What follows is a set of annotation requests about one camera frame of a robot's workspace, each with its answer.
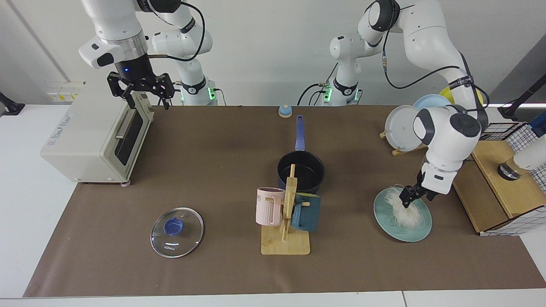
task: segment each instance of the label sticker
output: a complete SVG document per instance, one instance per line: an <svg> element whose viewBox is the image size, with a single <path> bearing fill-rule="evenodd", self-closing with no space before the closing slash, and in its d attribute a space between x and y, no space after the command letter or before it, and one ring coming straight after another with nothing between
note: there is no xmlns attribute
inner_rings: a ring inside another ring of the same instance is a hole
<svg viewBox="0 0 546 307"><path fill-rule="evenodd" d="M64 129L66 128L70 120L72 120L73 116L74 114L70 113L70 114L66 114L63 117L63 119L61 119L61 122L59 122L59 124L57 125L57 128L55 128L55 131L53 131L53 134L49 138L48 142L45 144L46 147L49 147L49 148L55 147L55 144L61 137L61 134L63 133Z"/></svg>

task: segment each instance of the white plate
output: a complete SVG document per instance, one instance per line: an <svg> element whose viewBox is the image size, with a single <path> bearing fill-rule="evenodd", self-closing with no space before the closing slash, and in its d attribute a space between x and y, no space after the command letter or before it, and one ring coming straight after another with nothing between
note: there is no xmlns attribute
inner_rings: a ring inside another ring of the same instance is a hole
<svg viewBox="0 0 546 307"><path fill-rule="evenodd" d="M421 145L421 140L413 132L413 120L419 110L411 105L401 105L394 109L385 122L385 134L390 146L400 151L412 151Z"/></svg>

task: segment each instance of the small blue bowl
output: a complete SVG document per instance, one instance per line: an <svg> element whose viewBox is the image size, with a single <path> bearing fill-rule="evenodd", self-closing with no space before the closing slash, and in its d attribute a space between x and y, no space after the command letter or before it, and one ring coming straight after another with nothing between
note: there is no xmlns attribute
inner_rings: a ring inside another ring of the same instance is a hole
<svg viewBox="0 0 546 307"><path fill-rule="evenodd" d="M421 98L419 98L413 106L418 109L419 111L423 110L424 108L431 108L431 107L443 107L444 105L450 105L451 102L449 100L438 94L428 94L424 95Z"/></svg>

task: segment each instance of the blue lid knob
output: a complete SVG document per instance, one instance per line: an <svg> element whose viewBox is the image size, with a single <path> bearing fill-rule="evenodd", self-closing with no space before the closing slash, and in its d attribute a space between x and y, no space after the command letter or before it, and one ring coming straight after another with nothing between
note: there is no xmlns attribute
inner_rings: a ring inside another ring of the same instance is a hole
<svg viewBox="0 0 546 307"><path fill-rule="evenodd" d="M165 225L163 226L163 231L165 231L168 235L177 235L179 234L182 229L184 228L184 222L181 220L172 217L165 222Z"/></svg>
<svg viewBox="0 0 546 307"><path fill-rule="evenodd" d="M292 107L288 104L284 104L279 107L278 114L280 117L283 117L285 119L289 118L290 116L292 116Z"/></svg>

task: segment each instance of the light blue plate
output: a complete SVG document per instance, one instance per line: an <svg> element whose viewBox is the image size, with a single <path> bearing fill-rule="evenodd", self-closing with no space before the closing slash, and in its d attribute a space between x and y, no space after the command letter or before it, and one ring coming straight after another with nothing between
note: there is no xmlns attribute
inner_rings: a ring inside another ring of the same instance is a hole
<svg viewBox="0 0 546 307"><path fill-rule="evenodd" d="M438 94L429 94L424 95L421 98L419 98L413 106L418 109L419 111L423 110L424 108L431 108L431 107L443 107L444 105L450 105L451 102L447 100L446 97Z"/></svg>
<svg viewBox="0 0 546 307"><path fill-rule="evenodd" d="M413 229L400 227L396 224L392 207L385 200L385 194L388 189L389 188L386 188L381 191L373 201L373 214L376 217L377 223L379 223L381 228L391 237L400 241L417 242L426 238L432 229L432 216L430 215L429 208L427 208L421 199L414 200L413 204L419 208L423 215L423 222ZM402 192L402 189L399 187L395 187L395 189Z"/></svg>

